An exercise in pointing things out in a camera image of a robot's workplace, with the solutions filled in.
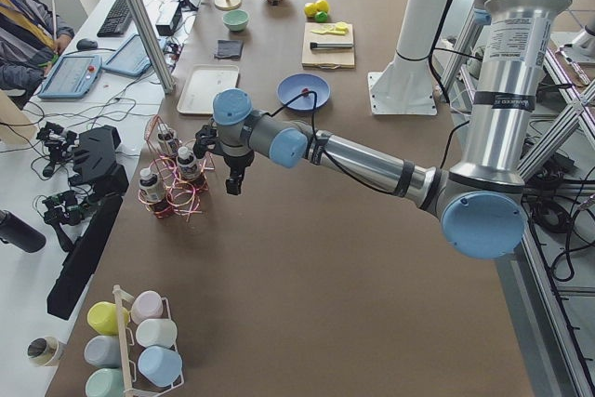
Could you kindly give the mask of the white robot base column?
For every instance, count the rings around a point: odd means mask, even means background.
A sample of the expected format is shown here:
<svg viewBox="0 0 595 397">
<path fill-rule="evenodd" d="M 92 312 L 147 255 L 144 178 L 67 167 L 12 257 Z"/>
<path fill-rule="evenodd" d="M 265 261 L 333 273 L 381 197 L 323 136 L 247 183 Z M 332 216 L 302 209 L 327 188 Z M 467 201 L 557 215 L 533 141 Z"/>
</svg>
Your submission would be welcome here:
<svg viewBox="0 0 595 397">
<path fill-rule="evenodd" d="M 393 60 L 368 74 L 374 115 L 434 115 L 432 51 L 450 0 L 408 0 Z"/>
</svg>

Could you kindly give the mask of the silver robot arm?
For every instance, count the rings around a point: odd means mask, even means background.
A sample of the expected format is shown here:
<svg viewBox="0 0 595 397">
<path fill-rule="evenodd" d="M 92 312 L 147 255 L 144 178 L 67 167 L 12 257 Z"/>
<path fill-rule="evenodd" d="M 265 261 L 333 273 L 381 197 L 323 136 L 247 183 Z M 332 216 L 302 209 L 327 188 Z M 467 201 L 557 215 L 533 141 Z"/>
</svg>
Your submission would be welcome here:
<svg viewBox="0 0 595 397">
<path fill-rule="evenodd" d="M 518 163 L 551 25 L 572 0 L 478 1 L 491 26 L 466 146 L 451 168 L 423 168 L 314 124 L 281 122 L 255 109 L 238 88 L 214 97 L 214 115 L 197 133 L 195 155 L 220 155 L 230 170 L 226 189 L 235 195 L 257 154 L 287 168 L 304 159 L 325 165 L 376 192 L 411 200 L 441 222 L 446 240 L 466 256 L 510 253 L 525 227 Z"/>
</svg>

